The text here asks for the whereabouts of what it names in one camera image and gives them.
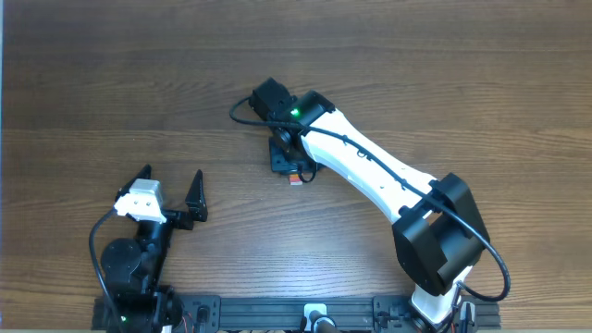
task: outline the wooden table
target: wooden table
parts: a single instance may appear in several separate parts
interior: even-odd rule
[[[590,327],[592,4],[6,0],[3,328],[88,328],[93,223],[145,163],[210,217],[164,281],[222,296],[411,293],[387,219],[330,170],[290,186],[228,108],[315,89],[400,160],[471,186],[512,273],[506,328]],[[114,219],[97,239],[131,237]],[[468,283],[499,292],[484,255]]]

